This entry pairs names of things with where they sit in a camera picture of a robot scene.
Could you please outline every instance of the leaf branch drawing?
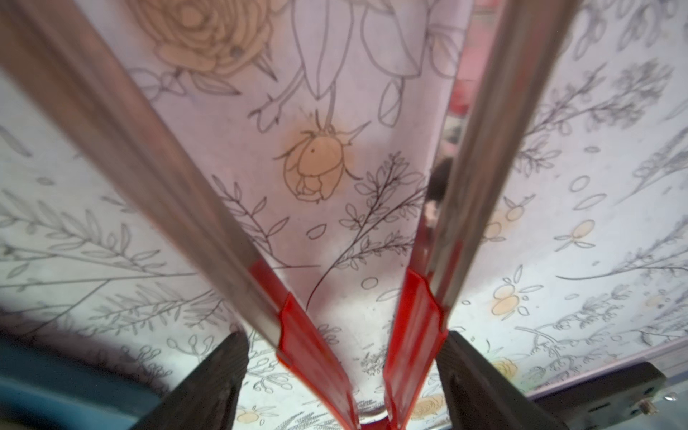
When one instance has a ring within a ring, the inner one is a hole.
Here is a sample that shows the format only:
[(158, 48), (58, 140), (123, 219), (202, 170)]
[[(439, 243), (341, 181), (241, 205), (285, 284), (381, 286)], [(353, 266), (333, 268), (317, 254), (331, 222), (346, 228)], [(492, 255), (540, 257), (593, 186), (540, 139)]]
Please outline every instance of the leaf branch drawing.
[(636, 252), (628, 252), (624, 260), (607, 273), (588, 277), (563, 277), (557, 275), (557, 278), (567, 281), (585, 281), (635, 270), (642, 270), (646, 277), (650, 277), (653, 272), (664, 272), (672, 277), (688, 275), (688, 259), (686, 259), (688, 257), (688, 245), (680, 245), (677, 248), (672, 247), (684, 239), (687, 228), (688, 215), (684, 215), (666, 236), (657, 239), (648, 248), (639, 248)]
[[(80, 304), (88, 300), (88, 298), (96, 294), (101, 288), (105, 287), (109, 282), (110, 281), (105, 281), (98, 284), (95, 288), (91, 289), (87, 294), (84, 294), (79, 300), (72, 304), (66, 306), (57, 306), (57, 308), (64, 308), (64, 310), (61, 310), (60, 312), (56, 310), (49, 310), (51, 308), (50, 306), (43, 306), (42, 308), (37, 309), (41, 316), (47, 316), (48, 319), (45, 321), (32, 321), (25, 319), (24, 321), (20, 322), (19, 324), (13, 327), (13, 329), (17, 332), (16, 335), (21, 338), (26, 338), (29, 341), (35, 341), (38, 337), (41, 336), (40, 332), (47, 327), (52, 328), (55, 331), (73, 332), (76, 322), (70, 312), (72, 312)], [(15, 312), (0, 312), (0, 316), (22, 317), (24, 316), (23, 314), (33, 312), (33, 310), (34, 308), (29, 308)], [(20, 332), (19, 329), (24, 328), (25, 326), (29, 326), (30, 328), (28, 328), (28, 330)]]
[[(11, 211), (0, 204), (0, 228), (23, 223), (27, 234), (34, 235), (39, 228), (43, 228), (48, 230), (45, 234), (46, 238), (59, 241), (57, 244), (48, 246), (46, 251), (33, 252), (161, 275), (154, 269), (163, 267), (165, 263), (147, 262), (160, 253), (160, 250), (129, 253), (132, 236), (127, 224), (122, 223), (117, 233), (106, 233), (96, 216), (88, 209), (85, 211), (85, 221), (82, 222), (69, 213), (58, 213), (41, 200), (36, 205), (37, 210), (34, 210), (32, 205), (18, 195), (8, 190), (2, 190), (2, 193), (16, 211)], [(82, 257), (64, 253), (78, 250), (86, 245), (91, 245), (90, 248), (95, 249), (82, 250), (80, 252)]]
[[(620, 15), (623, 7), (619, 4)], [(618, 51), (623, 51), (632, 41), (639, 41), (645, 36), (645, 46), (651, 47), (662, 35), (662, 22), (676, 16), (678, 3), (676, 0), (646, 0), (639, 2), (626, 28), (621, 33)]]
[(160, 348), (151, 345), (144, 345), (137, 352), (132, 352), (129, 346), (123, 345), (115, 358), (111, 358), (111, 354), (104, 349), (92, 350), (89, 355), (95, 365), (133, 379), (151, 388), (159, 396), (164, 396), (169, 392), (169, 385), (164, 380), (173, 371), (165, 370), (155, 361), (161, 352)]
[(186, 321), (185, 326), (201, 330), (206, 324), (229, 324), (224, 298), (214, 290), (185, 298), (173, 288), (155, 282), (154, 286), (137, 284), (134, 294), (118, 293), (105, 300), (107, 305), (94, 308), (98, 314), (89, 318), (93, 323), (81, 329), (84, 335), (114, 332), (117, 336), (128, 332), (135, 336), (141, 330), (155, 332), (158, 323), (167, 326), (180, 319)]
[[(592, 361), (607, 356), (615, 357), (606, 352), (602, 345), (605, 345), (604, 342), (612, 335), (609, 332), (610, 321), (618, 316), (620, 309), (623, 309), (622, 302), (631, 296), (632, 291), (628, 288), (628, 285), (618, 285), (608, 294), (590, 297), (580, 309), (552, 323), (536, 328), (514, 327), (515, 330), (533, 334), (531, 355), (545, 353), (552, 359), (546, 365), (531, 368), (524, 378), (539, 383), (545, 375), (549, 375), (545, 383), (539, 384), (547, 385), (580, 373), (583, 366)], [(604, 325), (591, 334), (579, 337), (563, 335), (574, 328), (586, 329), (598, 321), (604, 322)], [(581, 348), (588, 347), (592, 347), (592, 350), (578, 352)]]
[[(406, 255), (411, 250), (414, 236), (404, 236), (396, 231), (386, 235), (383, 240), (373, 238), (373, 234), (381, 227), (381, 224), (394, 223), (402, 218), (411, 219), (420, 214), (427, 186), (421, 173), (407, 172), (408, 168), (409, 163), (400, 155), (400, 152), (389, 154), (388, 159), (375, 174), (367, 172), (365, 179), (354, 186), (356, 192), (365, 197), (366, 209), (359, 211), (351, 203), (345, 205), (347, 217), (340, 219), (339, 224), (356, 234), (349, 246), (318, 280), (308, 297), (306, 309), (323, 280), (333, 269), (358, 270), (359, 264), (367, 263), (366, 258), (379, 257), (387, 251)], [(391, 198), (405, 187), (411, 188), (410, 194), (398, 203), (390, 204)]]
[(329, 413), (299, 412), (284, 420), (275, 430), (339, 430), (341, 426)]
[(213, 350), (217, 347), (215, 343), (215, 337), (211, 334), (203, 339), (202, 346), (198, 343), (198, 335), (192, 334), (187, 341), (189, 348), (181, 346), (175, 339), (168, 338), (167, 346), (173, 350), (177, 350), (182, 354), (190, 355), (196, 357), (198, 363), (201, 363), (205, 358), (210, 355)]
[(376, 352), (366, 352), (361, 359), (361, 370), (370, 376), (379, 375), (383, 372), (386, 358), (387, 346), (383, 346)]
[(255, 391), (264, 391), (267, 394), (273, 394), (275, 388), (291, 390), (292, 377), (288, 372), (278, 369), (279, 361), (275, 351), (264, 343), (255, 330), (248, 335), (248, 341), (250, 349), (244, 386), (253, 382), (252, 388)]
[[(607, 28), (607, 20), (604, 17), (604, 9), (606, 7), (605, 4), (599, 4), (599, 2), (595, 0), (581, 2), (576, 19), (580, 21), (585, 20), (585, 30), (576, 41), (573, 48), (574, 61), (583, 58), (588, 48), (602, 39)], [(569, 30), (569, 34), (563, 43), (564, 46), (561, 49), (562, 53), (568, 49), (571, 42), (572, 31)]]
[(635, 125), (647, 108), (659, 101), (673, 73), (672, 67), (660, 65), (656, 59), (640, 65), (631, 64), (612, 81), (611, 96), (590, 104), (594, 93), (606, 81), (606, 77), (601, 76), (605, 66), (602, 64), (586, 72), (579, 85), (570, 83), (563, 91), (557, 88), (550, 90), (549, 101), (543, 101), (536, 108), (524, 134), (525, 138), (534, 136), (534, 140), (524, 139), (524, 147), (515, 158), (514, 170), (529, 177), (540, 169), (551, 169), (554, 166), (552, 160), (561, 151), (545, 149), (550, 134), (570, 135), (574, 119), (586, 118), (588, 131), (596, 131), (603, 125), (621, 128)]
[(684, 144), (688, 127), (681, 129), (671, 138), (659, 151), (653, 153), (648, 159), (644, 160), (636, 170), (633, 177), (640, 179), (633, 191), (620, 200), (641, 192), (655, 182), (661, 181), (669, 175), (688, 169), (688, 145)]
[[(684, 284), (681, 284), (679, 288), (674, 290), (680, 291), (680, 294), (676, 298), (671, 299), (666, 309), (655, 316), (651, 322), (620, 334), (637, 334), (636, 341), (649, 347), (675, 341), (686, 336), (688, 334), (688, 314), (686, 313), (686, 309), (688, 309), (688, 289), (686, 289)], [(668, 301), (670, 293), (661, 294), (661, 297), (666, 297)]]
[(5, 144), (14, 152), (18, 153), (22, 157), (32, 157), (33, 153), (24, 145), (24, 143), (19, 140), (14, 134), (10, 133), (5, 127), (0, 125), (0, 141), (5, 142)]
[(143, 67), (134, 67), (127, 70), (133, 81), (136, 82), (136, 85), (138, 85), (151, 103), (158, 101), (163, 94), (174, 94), (179, 97), (187, 96), (188, 92), (179, 80), (183, 71), (184, 69), (181, 67), (176, 68), (173, 72), (167, 71), (161, 74), (156, 74)]
[(141, 276), (98, 277), (98, 278), (80, 278), (80, 279), (57, 279), (57, 280), (53, 280), (53, 281), (41, 281), (39, 279), (29, 278), (26, 280), (26, 282), (0, 284), (0, 289), (18, 288), (17, 292), (23, 292), (26, 288), (29, 288), (29, 287), (56, 286), (56, 285), (63, 285), (66, 283), (77, 284), (77, 283), (105, 282), (105, 281), (135, 281), (135, 280), (139, 280), (139, 279), (159, 279), (159, 278), (174, 278), (174, 277), (189, 277), (189, 276), (196, 276), (196, 273), (190, 272), (190, 273), (173, 273), (173, 274), (169, 274), (169, 275), (141, 275)]
[(128, 204), (121, 202), (120, 200), (117, 200), (114, 197), (110, 197), (108, 195), (101, 195), (100, 199), (104, 201), (105, 203), (112, 204), (114, 206), (117, 206), (119, 211), (121, 213), (136, 213), (136, 210), (130, 207)]
[(215, 183), (215, 186), (219, 190), (220, 199), (225, 203), (229, 213), (232, 214), (241, 228), (243, 228), (243, 230), (250, 236), (253, 243), (279, 264), (279, 267), (274, 267), (273, 269), (318, 267), (318, 265), (295, 266), (292, 264), (287, 264), (284, 262), (284, 260), (275, 255), (275, 252), (272, 248), (271, 238), (282, 231), (282, 229), (289, 222), (289, 217), (280, 219), (270, 228), (264, 228), (258, 221), (256, 215), (258, 215), (267, 206), (267, 197), (263, 197), (252, 209), (249, 209), (242, 202), (244, 193), (237, 182), (234, 183), (234, 189), (232, 192), (230, 192), (225, 184), (216, 175), (212, 175), (212, 179)]
[(258, 131), (261, 133), (267, 133), (270, 129), (279, 125), (279, 118), (282, 115), (282, 107), (287, 103), (297, 92), (303, 80), (305, 79), (305, 74), (303, 73), (303, 65), (299, 67), (297, 72), (294, 74), (292, 80), (287, 84), (284, 90), (277, 96), (272, 97), (268, 94), (268, 101), (265, 102), (261, 107), (258, 107), (248, 113), (248, 117), (256, 117), (256, 126)]

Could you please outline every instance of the red plastic clip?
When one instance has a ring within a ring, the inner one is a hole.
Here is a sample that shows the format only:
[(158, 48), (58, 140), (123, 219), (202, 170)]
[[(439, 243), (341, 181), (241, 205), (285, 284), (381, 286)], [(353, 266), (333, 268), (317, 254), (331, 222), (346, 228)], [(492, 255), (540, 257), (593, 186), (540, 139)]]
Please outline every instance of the red plastic clip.
[(322, 400), (345, 430), (358, 430), (358, 409), (349, 377), (325, 339), (265, 261), (249, 271), (263, 291), (281, 304), (279, 361)]
[(391, 430), (404, 429), (411, 417), (430, 364), (449, 333), (443, 320), (427, 281), (407, 269), (383, 371)]

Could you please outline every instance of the stem drawing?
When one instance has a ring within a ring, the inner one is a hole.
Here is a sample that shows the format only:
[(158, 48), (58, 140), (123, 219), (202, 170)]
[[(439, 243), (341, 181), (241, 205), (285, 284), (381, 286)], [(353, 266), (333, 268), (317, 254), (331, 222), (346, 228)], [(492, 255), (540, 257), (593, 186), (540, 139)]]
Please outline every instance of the stem drawing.
[(318, 265), (295, 266), (292, 264), (287, 264), (284, 260), (275, 255), (275, 252), (272, 249), (272, 242), (270, 241), (271, 237), (282, 231), (282, 229), (289, 222), (289, 217), (287, 216), (280, 219), (270, 228), (264, 228), (258, 222), (256, 215), (258, 215), (267, 206), (267, 197), (263, 197), (253, 207), (253, 209), (249, 209), (242, 202), (244, 194), (237, 182), (234, 183), (233, 192), (230, 192), (216, 175), (212, 175), (212, 179), (219, 190), (220, 199), (225, 202), (229, 213), (232, 214), (243, 230), (250, 236), (253, 243), (279, 264), (279, 267), (275, 267), (273, 269), (318, 267)]
[(98, 314), (89, 318), (93, 323), (81, 329), (83, 334), (114, 332), (117, 336), (131, 332), (137, 335), (145, 329), (155, 332), (158, 323), (167, 326), (180, 319), (185, 321), (185, 326), (201, 330), (205, 325), (230, 324), (227, 303), (214, 290), (187, 299), (161, 282), (155, 282), (154, 286), (138, 283), (134, 294), (115, 294), (106, 297), (106, 301), (107, 305), (94, 308)]
[(255, 391), (264, 391), (273, 394), (275, 388), (291, 390), (292, 376), (279, 367), (279, 361), (275, 356), (275, 350), (264, 343), (258, 332), (252, 330), (248, 335), (250, 349), (248, 353), (248, 366), (244, 386), (253, 383)]
[(215, 343), (215, 337), (212, 334), (203, 339), (203, 346), (198, 343), (198, 335), (196, 334), (192, 334), (187, 343), (189, 345), (188, 349), (179, 345), (179, 343), (173, 338), (167, 339), (167, 346), (173, 350), (181, 352), (182, 354), (196, 357), (199, 364), (205, 360), (205, 358), (217, 347), (217, 344)]
[(173, 371), (165, 370), (162, 365), (154, 360), (160, 355), (160, 349), (151, 345), (144, 345), (137, 352), (132, 352), (131, 348), (124, 345), (118, 351), (118, 356), (114, 359), (111, 354), (104, 349), (92, 350), (89, 355), (91, 362), (99, 367), (105, 367), (114, 373), (132, 379), (152, 389), (159, 396), (164, 396), (169, 392), (169, 385), (163, 380), (170, 376)]
[(10, 133), (5, 127), (0, 125), (0, 141), (5, 142), (5, 144), (14, 152), (18, 153), (22, 157), (32, 157), (33, 153), (24, 145), (24, 143), (17, 139), (14, 134)]
[(339, 430), (341, 426), (328, 412), (299, 412), (284, 420), (275, 430)]
[[(590, 297), (576, 312), (567, 314), (558, 320), (540, 325), (536, 328), (515, 327), (515, 330), (533, 334), (533, 347), (531, 355), (546, 353), (552, 361), (544, 366), (531, 368), (524, 376), (525, 380), (539, 383), (548, 375), (547, 380), (539, 385), (548, 385), (560, 380), (565, 380), (583, 370), (583, 366), (603, 357), (615, 357), (602, 347), (594, 347), (602, 344), (610, 336), (609, 322), (618, 316), (617, 311), (623, 308), (620, 303), (630, 298), (631, 291), (627, 285), (619, 285), (609, 294)], [(593, 333), (583, 337), (562, 337), (557, 332), (571, 330), (573, 327), (584, 329), (603, 321), (605, 325)], [(554, 330), (554, 333), (545, 332), (545, 329)], [(576, 352), (577, 348), (594, 347), (587, 352)]]
[[(687, 227), (688, 215), (684, 215), (669, 234), (657, 239), (648, 248), (639, 248), (636, 252), (628, 252), (624, 261), (607, 273), (588, 277), (563, 277), (557, 275), (557, 278), (567, 281), (586, 281), (588, 279), (599, 279), (635, 270), (642, 270), (645, 277), (651, 277), (653, 272), (663, 272), (671, 277), (688, 275), (688, 260), (685, 259), (688, 253), (688, 246), (681, 245), (673, 249), (671, 247), (684, 238)], [(669, 250), (666, 251), (666, 254), (659, 255), (667, 247)]]
[(141, 89), (141, 92), (146, 96), (149, 102), (154, 103), (165, 94), (174, 94), (179, 97), (188, 95), (186, 88), (183, 86), (179, 77), (184, 71), (178, 67), (173, 72), (167, 71), (161, 74), (145, 69), (143, 67), (135, 67), (127, 70), (136, 85)]
[(105, 233), (98, 219), (88, 209), (85, 211), (85, 222), (82, 222), (69, 213), (58, 214), (55, 209), (41, 200), (38, 201), (38, 210), (36, 211), (32, 205), (18, 195), (8, 190), (2, 190), (2, 193), (17, 208), (17, 213), (0, 203), (0, 228), (7, 228), (19, 222), (25, 224), (25, 231), (29, 235), (36, 234), (39, 228), (48, 230), (45, 237), (59, 242), (49, 246), (44, 253), (75, 259), (78, 257), (64, 254), (64, 252), (82, 249), (86, 245), (90, 245), (95, 249), (80, 252), (83, 261), (161, 275), (154, 269), (163, 267), (164, 262), (147, 262), (160, 253), (159, 249), (137, 252), (132, 255), (129, 253), (132, 236), (126, 223), (121, 224), (118, 233)]
[[(514, 170), (527, 178), (540, 169), (551, 169), (552, 160), (561, 155), (560, 150), (545, 150), (551, 133), (568, 136), (573, 132), (571, 121), (586, 118), (588, 131), (608, 127), (628, 128), (635, 125), (646, 110), (655, 105), (663, 95), (664, 88), (671, 79), (673, 68), (660, 65), (656, 59), (642, 64), (631, 64), (612, 81), (613, 94), (593, 103), (596, 89), (606, 81), (601, 73), (602, 64), (583, 75), (580, 85), (566, 85), (563, 91), (552, 88), (549, 101), (543, 98), (536, 108), (524, 137), (526, 143), (514, 161)], [(527, 139), (533, 136), (532, 142)]]
[[(642, 327), (633, 328), (623, 333), (637, 334), (636, 341), (648, 347), (675, 341), (678, 338), (688, 334), (688, 289), (685, 285), (674, 290), (682, 290), (680, 295), (670, 301), (666, 309), (664, 309), (658, 316)], [(662, 294), (668, 298), (671, 292)]]
[[(406, 236), (399, 231), (393, 231), (383, 240), (373, 238), (373, 234), (384, 225), (383, 223), (394, 223), (402, 218), (411, 219), (420, 214), (427, 185), (420, 172), (407, 172), (408, 168), (409, 163), (400, 152), (389, 154), (388, 159), (375, 174), (367, 172), (365, 179), (354, 186), (356, 192), (365, 197), (366, 208), (359, 212), (353, 204), (345, 205), (347, 217), (340, 219), (339, 224), (355, 232), (355, 236), (313, 287), (306, 302), (306, 309), (323, 280), (333, 269), (358, 270), (358, 265), (366, 264), (367, 258), (379, 257), (387, 251), (406, 255), (411, 250), (413, 235)], [(391, 204), (391, 198), (403, 188), (410, 188), (410, 194), (397, 204)]]
[(632, 41), (639, 41), (644, 36), (645, 46), (653, 46), (662, 35), (662, 21), (676, 16), (678, 9), (676, 0), (646, 0), (639, 3), (619, 38), (618, 51), (623, 51)]
[(633, 177), (640, 179), (640, 183), (619, 202), (636, 195), (669, 175), (688, 169), (688, 145), (684, 144), (686, 135), (688, 135), (688, 127), (681, 129), (659, 151), (644, 160), (633, 171)]

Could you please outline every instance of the orange flower drawing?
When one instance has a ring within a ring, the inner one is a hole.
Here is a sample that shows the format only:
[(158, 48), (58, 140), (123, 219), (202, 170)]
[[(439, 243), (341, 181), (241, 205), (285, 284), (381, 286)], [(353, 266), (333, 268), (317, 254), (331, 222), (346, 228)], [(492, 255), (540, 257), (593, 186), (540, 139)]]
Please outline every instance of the orange flower drawing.
[(508, 358), (500, 358), (499, 360), (493, 361), (490, 364), (494, 366), (504, 378), (509, 380), (516, 376), (516, 372), (518, 372), (518, 366), (516, 366), (516, 364), (514, 364), (514, 362)]
[(188, 71), (204, 92), (240, 94), (223, 79), (249, 63), (276, 79), (264, 57), (269, 0), (129, 0), (129, 7), (155, 40), (155, 55)]
[(595, 246), (594, 244), (591, 244), (590, 242), (584, 242), (581, 240), (585, 236), (589, 235), (592, 232), (593, 228), (595, 228), (595, 221), (593, 221), (592, 219), (586, 219), (585, 221), (575, 226), (574, 229), (571, 231), (571, 234), (556, 236), (555, 240), (564, 240), (566, 242), (564, 243), (564, 245), (558, 247), (555, 252), (559, 252), (560, 250), (565, 249), (570, 244), (574, 244), (575, 246), (578, 246), (579, 248), (583, 249), (593, 248)]
[(274, 406), (264, 406), (264, 407), (252, 407), (246, 408), (241, 405), (237, 408), (236, 421), (242, 424), (251, 424), (258, 422), (258, 425), (265, 424), (265, 417), (275, 417), (278, 416), (276, 413), (268, 412), (274, 409)]
[[(346, 172), (344, 148), (369, 124), (349, 131), (336, 131), (332, 125), (322, 127), (316, 112), (317, 130), (302, 131), (307, 137), (286, 153), (275, 158), (284, 158), (284, 182), (292, 194), (303, 202), (320, 202), (332, 196)], [(350, 136), (343, 141), (342, 137)]]
[(434, 396), (421, 397), (413, 406), (411, 412), (412, 420), (422, 420), (430, 415), (437, 415), (439, 411), (447, 404), (444, 400), (444, 394), (435, 394)]

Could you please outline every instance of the metal screw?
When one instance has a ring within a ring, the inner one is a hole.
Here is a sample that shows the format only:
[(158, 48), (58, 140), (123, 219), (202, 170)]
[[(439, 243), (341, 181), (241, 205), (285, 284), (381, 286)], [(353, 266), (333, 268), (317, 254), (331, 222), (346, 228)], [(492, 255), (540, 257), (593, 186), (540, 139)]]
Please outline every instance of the metal screw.
[(655, 413), (659, 412), (659, 409), (657, 409), (657, 406), (655, 406), (654, 403), (652, 403), (652, 400), (650, 400), (649, 398), (641, 400), (638, 403), (638, 408), (645, 415), (654, 415)]

